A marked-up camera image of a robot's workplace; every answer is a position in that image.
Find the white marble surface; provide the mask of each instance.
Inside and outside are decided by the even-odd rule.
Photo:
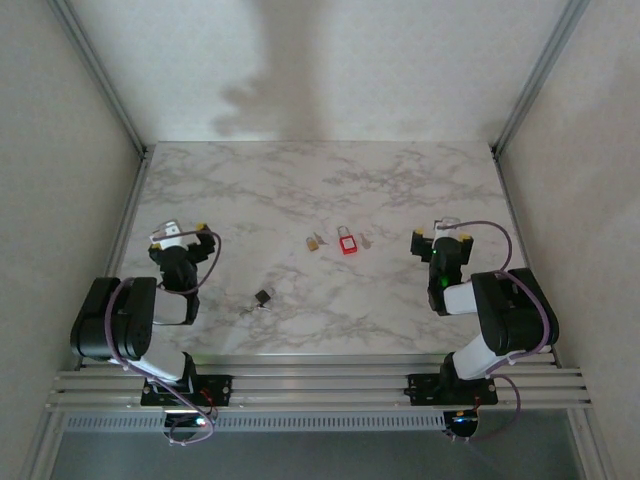
[[[444,353],[479,326],[429,309],[427,264],[409,252],[412,230],[443,216],[513,231],[486,144],[161,143],[121,275],[159,276],[147,256],[158,224],[207,222],[223,239],[220,262],[195,324],[156,327],[163,342],[201,355]],[[342,254],[340,225],[357,236],[356,254]],[[310,252],[314,232],[328,245]],[[465,276],[499,267],[501,234],[469,232]],[[512,265],[522,265],[518,248]],[[271,311],[242,314],[262,288],[275,291]]]

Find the marble tabletop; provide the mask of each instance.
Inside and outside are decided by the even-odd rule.
[[[219,264],[194,325],[154,327],[162,342],[195,355],[446,353],[478,334],[477,317],[432,312],[427,264],[409,252],[412,231],[443,216],[513,232],[486,144],[160,143],[120,274],[159,277],[147,248],[160,223],[206,222],[222,237]],[[341,225],[357,253],[343,255]],[[467,231],[465,277],[499,267],[501,234]],[[316,234],[326,245],[310,251]],[[261,289],[269,311],[247,313]]]

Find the red padlock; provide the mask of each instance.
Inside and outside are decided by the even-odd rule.
[[[347,227],[344,225],[338,227],[338,235],[340,236],[340,248],[344,255],[349,255],[350,253],[356,253],[358,251],[356,239],[351,235]]]

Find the white wall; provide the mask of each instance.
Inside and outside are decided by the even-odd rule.
[[[73,0],[148,144],[483,140],[566,0]]]
[[[137,167],[44,0],[0,1],[0,478],[16,478]]]
[[[592,0],[504,165],[620,479],[640,478],[640,2]]]

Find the vent grille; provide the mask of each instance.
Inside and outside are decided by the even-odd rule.
[[[75,413],[66,421],[67,432],[142,433],[164,429],[165,414]],[[219,432],[380,432],[442,430],[442,412],[282,412],[227,413],[218,418]]]

